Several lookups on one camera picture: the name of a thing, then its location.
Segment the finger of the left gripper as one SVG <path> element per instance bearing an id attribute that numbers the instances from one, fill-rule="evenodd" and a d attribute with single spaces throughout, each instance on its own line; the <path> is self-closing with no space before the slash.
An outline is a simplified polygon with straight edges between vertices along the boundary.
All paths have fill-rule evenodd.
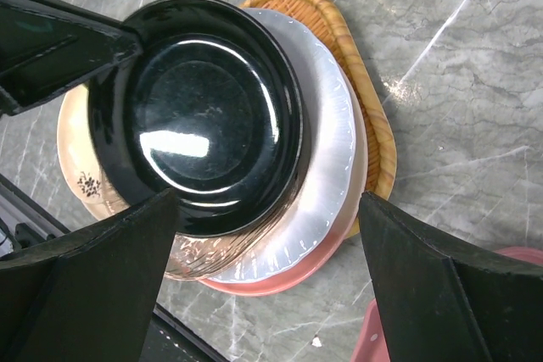
<path id="1" fill-rule="evenodd" d="M 48 103 L 141 52 L 118 20 L 60 0 L 1 0 L 1 112 Z"/>

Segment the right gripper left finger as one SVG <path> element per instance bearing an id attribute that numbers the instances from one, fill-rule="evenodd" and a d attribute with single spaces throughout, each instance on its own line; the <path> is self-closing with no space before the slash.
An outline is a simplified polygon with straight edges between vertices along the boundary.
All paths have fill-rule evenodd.
<path id="1" fill-rule="evenodd" d="M 1 259 L 3 361 L 137 361 L 177 223 L 173 192 Z"/>

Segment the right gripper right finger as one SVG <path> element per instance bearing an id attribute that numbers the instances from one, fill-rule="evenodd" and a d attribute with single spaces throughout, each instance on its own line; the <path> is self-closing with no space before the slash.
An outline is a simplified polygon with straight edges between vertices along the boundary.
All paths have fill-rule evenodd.
<path id="1" fill-rule="evenodd" d="M 542 267 L 477 247 L 372 192 L 361 241 L 393 361 L 540 361 Z"/>

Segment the white grey rimmed plate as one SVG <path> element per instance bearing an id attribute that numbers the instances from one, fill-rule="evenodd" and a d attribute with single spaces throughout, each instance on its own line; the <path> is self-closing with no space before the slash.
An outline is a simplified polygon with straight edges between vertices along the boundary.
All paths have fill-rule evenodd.
<path id="1" fill-rule="evenodd" d="M 247 8 L 279 42 L 299 80 L 311 150 L 301 188 L 271 232 L 230 268 L 223 284 L 256 283 L 294 268 L 322 243 L 344 205 L 355 159 L 353 103 L 335 57 L 298 20 L 268 8 Z"/>

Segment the black glossy plate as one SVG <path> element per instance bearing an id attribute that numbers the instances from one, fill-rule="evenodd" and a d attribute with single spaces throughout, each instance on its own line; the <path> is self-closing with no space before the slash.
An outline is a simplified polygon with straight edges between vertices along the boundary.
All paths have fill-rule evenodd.
<path id="1" fill-rule="evenodd" d="M 125 22 L 142 52 L 89 85 L 92 143 L 120 197 L 176 195 L 177 230 L 219 237 L 272 215 L 294 184 L 304 107 L 278 41 L 221 0 L 159 0 Z"/>

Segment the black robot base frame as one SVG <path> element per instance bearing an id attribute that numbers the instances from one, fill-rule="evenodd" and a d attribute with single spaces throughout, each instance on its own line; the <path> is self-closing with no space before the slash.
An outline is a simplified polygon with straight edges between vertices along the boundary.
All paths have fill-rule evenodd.
<path id="1" fill-rule="evenodd" d="M 13 183 L 2 179 L 1 259 L 71 232 Z M 156 299 L 137 361 L 219 360 L 218 351 L 160 306 Z"/>

